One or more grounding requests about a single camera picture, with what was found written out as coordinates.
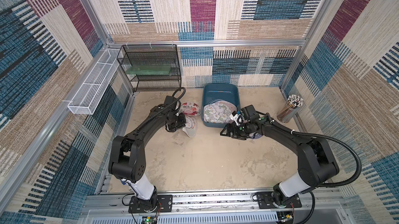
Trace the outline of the white cat coaster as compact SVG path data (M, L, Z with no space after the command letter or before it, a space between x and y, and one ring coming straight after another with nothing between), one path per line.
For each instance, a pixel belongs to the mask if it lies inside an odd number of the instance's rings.
M182 130L188 137L193 138L197 131L197 120L194 117L186 116L186 123Z

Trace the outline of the red rose floral coaster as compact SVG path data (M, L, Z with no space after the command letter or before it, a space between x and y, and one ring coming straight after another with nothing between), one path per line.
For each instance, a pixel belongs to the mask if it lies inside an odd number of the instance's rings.
M180 111L186 115L191 117L197 117L201 114L201 108L198 104L193 102L185 102L181 105Z

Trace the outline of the white green floral coaster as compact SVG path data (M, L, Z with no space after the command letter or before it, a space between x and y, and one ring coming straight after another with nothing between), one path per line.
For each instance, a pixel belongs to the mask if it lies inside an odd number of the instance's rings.
M208 104L203 110L203 119L207 123L225 124L231 122L230 115L237 111L237 107L224 100Z

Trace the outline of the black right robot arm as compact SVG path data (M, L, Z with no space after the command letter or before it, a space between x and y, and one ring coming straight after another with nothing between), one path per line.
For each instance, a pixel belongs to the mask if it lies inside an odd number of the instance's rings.
M255 110L253 105L234 111L221 131L221 136L247 140L255 135L271 138L297 155L297 171L288 179L276 184L270 195L276 208L284 208L298 194L312 192L316 188L334 188L355 182L362 172L362 162L355 150L345 142L321 134L298 132L277 122L268 113ZM332 141L341 145L353 156L354 174L343 181L329 183L338 175L339 165L329 145Z

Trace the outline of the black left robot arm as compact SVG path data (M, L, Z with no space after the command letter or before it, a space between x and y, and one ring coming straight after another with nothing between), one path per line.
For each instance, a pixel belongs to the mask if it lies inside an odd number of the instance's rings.
M112 141L108 172L127 183L134 191L136 200L151 209L158 205L158 192L145 175L145 147L156 132L165 128L176 132L186 125L186 117L180 113L180 99L186 89L180 87L164 102L153 107L148 117L132 132L117 136Z

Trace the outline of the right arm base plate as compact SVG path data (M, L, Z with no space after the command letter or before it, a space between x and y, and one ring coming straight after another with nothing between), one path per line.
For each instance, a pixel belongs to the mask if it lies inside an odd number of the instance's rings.
M280 193L273 191L256 192L252 200L258 203L260 209L277 209L277 208L301 208L299 196L296 194L293 197L286 197Z

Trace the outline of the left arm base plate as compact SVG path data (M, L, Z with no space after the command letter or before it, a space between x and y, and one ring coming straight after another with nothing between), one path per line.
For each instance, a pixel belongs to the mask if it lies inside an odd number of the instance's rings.
M166 194L142 200L132 197L129 202L128 212L130 214L141 213L170 213L172 211L173 195Z

